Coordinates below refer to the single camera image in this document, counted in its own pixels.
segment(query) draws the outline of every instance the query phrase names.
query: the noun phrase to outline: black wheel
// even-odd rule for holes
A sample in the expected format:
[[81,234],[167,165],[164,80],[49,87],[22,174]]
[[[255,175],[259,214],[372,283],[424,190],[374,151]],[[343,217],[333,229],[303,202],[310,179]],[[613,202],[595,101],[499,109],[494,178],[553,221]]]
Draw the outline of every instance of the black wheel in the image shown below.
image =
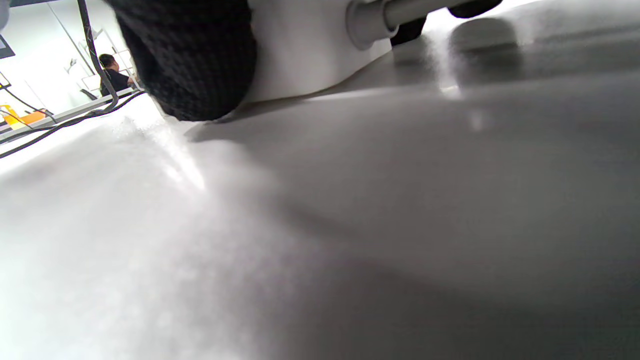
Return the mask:
[[455,17],[469,19],[486,13],[500,5],[501,2],[502,0],[474,0],[458,6],[453,6],[452,8],[449,8],[449,12]]
[[397,46],[419,38],[426,20],[427,17],[423,17],[400,25],[397,34],[391,38],[391,45]]

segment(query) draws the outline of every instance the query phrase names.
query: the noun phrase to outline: white base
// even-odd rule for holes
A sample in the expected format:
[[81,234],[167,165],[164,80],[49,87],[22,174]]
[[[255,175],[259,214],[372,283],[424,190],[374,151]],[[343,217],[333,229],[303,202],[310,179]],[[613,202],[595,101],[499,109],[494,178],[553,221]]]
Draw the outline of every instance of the white base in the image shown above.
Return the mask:
[[347,34],[350,0],[249,0],[259,46],[247,101],[307,95],[337,85],[391,50],[358,50]]

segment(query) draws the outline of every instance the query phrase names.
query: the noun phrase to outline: white wall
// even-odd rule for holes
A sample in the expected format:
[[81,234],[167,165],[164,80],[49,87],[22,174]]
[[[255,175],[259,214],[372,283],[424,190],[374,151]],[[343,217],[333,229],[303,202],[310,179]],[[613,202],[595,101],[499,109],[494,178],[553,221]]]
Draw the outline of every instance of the white wall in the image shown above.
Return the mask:
[[[76,0],[58,0],[50,5],[74,42],[84,43]],[[87,5],[92,28],[105,29],[116,48],[125,49],[111,8],[101,0],[87,0]],[[12,8],[2,36],[16,54],[0,60],[0,71],[11,81],[13,93],[33,106],[45,107],[54,113],[89,101],[80,89],[81,79],[91,75],[91,72],[46,3]],[[111,43],[104,35],[97,39],[96,48],[99,54],[112,53]],[[77,59],[77,64],[67,74],[65,67],[68,67],[72,58]],[[0,92],[0,104],[4,103],[10,104],[20,115],[24,115],[27,109]]]

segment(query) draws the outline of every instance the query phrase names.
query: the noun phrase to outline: black shirt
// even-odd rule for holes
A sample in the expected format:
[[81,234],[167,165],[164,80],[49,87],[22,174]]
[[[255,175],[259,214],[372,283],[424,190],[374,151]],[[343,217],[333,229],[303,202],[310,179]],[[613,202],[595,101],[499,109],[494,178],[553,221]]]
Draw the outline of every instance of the black shirt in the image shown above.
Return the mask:
[[[109,79],[111,79],[111,84],[116,91],[122,91],[129,87],[128,76],[122,75],[113,69],[106,69],[106,73]],[[107,90],[103,82],[100,82],[100,94],[102,94],[102,96],[109,95],[109,90]]]

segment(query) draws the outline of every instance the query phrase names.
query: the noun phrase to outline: gray cylindrical connector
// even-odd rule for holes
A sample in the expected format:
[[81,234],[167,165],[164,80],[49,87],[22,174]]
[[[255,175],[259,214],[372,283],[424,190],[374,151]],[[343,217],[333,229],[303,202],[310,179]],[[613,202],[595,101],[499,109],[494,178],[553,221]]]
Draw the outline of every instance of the gray cylindrical connector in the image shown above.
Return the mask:
[[367,3],[354,0],[347,8],[347,32],[353,44],[360,50],[370,48],[377,40],[393,37],[398,27],[389,28],[385,21],[385,7],[390,0]]

